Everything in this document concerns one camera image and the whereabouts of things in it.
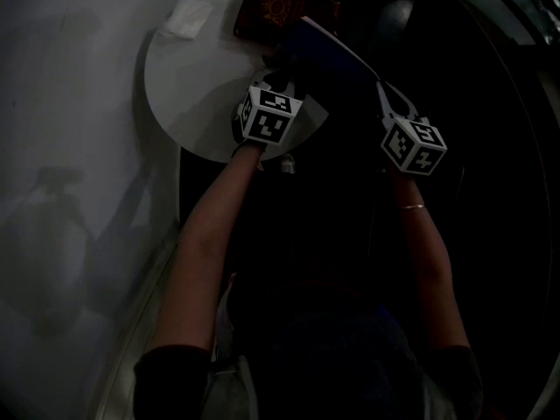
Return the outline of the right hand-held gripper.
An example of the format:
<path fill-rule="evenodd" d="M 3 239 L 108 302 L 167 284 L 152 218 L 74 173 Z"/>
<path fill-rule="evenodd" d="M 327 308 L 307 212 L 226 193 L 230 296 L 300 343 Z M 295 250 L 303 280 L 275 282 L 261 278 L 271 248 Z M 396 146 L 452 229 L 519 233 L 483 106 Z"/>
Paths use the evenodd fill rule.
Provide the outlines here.
<path fill-rule="evenodd" d="M 381 149 L 403 173 L 431 175 L 447 152 L 438 129 L 417 118 L 412 101 L 388 82 L 376 82 L 386 135 Z"/>

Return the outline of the person's right forearm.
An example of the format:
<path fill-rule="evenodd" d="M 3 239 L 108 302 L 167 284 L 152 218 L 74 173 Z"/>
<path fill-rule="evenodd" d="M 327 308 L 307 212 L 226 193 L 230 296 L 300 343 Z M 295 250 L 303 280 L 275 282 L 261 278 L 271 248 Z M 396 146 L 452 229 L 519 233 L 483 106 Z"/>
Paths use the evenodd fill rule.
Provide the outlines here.
<path fill-rule="evenodd" d="M 415 180 L 387 168 L 409 251 L 428 347 L 469 347 L 454 294 L 450 257 Z"/>

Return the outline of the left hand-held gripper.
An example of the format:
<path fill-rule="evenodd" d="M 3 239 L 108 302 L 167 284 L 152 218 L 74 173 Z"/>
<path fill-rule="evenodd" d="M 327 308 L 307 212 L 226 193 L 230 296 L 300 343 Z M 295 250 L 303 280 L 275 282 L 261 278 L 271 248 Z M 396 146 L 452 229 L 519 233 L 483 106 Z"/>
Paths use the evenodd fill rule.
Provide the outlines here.
<path fill-rule="evenodd" d="M 287 95 L 272 92 L 281 84 L 279 70 L 265 68 L 251 78 L 244 103 L 238 111 L 241 134 L 245 139 L 280 145 L 307 96 L 307 81 L 294 76 L 288 82 Z"/>

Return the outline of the round white table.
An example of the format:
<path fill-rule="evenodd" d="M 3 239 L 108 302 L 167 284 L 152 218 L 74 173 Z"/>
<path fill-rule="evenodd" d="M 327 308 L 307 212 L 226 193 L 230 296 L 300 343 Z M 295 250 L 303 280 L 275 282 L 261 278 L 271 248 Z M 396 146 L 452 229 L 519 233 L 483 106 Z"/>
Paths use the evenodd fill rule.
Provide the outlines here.
<path fill-rule="evenodd" d="M 233 34 L 242 0 L 200 0 L 213 11 L 194 40 L 154 34 L 144 66 L 151 111 L 182 148 L 226 163 L 236 147 L 231 121 L 253 75 L 273 50 Z"/>

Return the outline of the red box with gold emblem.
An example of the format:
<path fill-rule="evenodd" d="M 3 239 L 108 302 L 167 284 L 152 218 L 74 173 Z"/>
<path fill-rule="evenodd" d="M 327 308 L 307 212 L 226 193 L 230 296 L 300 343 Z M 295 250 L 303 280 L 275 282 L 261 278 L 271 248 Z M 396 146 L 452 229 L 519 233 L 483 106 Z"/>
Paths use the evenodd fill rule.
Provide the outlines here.
<path fill-rule="evenodd" d="M 303 17 L 310 18 L 334 34 L 340 25 L 340 2 L 336 0 L 242 0 L 233 34 L 239 39 L 274 46 Z"/>

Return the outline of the person's left forearm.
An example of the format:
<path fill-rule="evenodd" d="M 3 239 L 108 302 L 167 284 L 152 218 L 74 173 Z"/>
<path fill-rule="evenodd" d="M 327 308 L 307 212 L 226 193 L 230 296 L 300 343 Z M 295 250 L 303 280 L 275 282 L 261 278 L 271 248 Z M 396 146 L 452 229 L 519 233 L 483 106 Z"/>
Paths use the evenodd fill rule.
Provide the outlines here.
<path fill-rule="evenodd" d="M 210 351 L 228 242 L 264 147 L 242 143 L 190 213 L 150 347 Z"/>

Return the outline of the blue booklet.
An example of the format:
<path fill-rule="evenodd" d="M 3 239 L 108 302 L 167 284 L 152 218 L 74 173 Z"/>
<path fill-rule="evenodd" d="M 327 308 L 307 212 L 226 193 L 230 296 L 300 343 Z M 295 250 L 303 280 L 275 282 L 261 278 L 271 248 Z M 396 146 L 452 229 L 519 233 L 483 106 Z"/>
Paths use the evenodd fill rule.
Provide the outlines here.
<path fill-rule="evenodd" d="M 373 85 L 382 80 L 355 52 L 309 17 L 301 17 L 280 45 L 298 60 L 335 77 Z"/>

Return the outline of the person's dark clothing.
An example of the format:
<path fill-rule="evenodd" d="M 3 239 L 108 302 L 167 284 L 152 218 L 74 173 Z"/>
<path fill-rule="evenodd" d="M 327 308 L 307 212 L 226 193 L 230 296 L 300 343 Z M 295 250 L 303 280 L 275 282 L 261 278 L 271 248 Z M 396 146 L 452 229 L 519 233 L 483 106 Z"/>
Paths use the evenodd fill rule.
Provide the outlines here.
<path fill-rule="evenodd" d="M 136 420 L 200 420 L 223 264 L 188 256 L 171 280 L 150 349 L 135 366 Z M 427 349 L 345 285 L 285 274 L 231 315 L 262 420 L 479 420 L 482 380 L 444 260 L 413 270 Z"/>

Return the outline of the white folded tissue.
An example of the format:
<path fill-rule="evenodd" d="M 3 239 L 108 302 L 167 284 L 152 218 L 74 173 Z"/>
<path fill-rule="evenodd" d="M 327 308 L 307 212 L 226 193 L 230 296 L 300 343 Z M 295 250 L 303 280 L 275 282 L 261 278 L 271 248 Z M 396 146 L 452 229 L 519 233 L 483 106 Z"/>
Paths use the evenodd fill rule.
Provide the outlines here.
<path fill-rule="evenodd" d="M 200 0 L 178 0 L 158 31 L 165 37 L 194 40 L 213 8 L 211 3 Z"/>

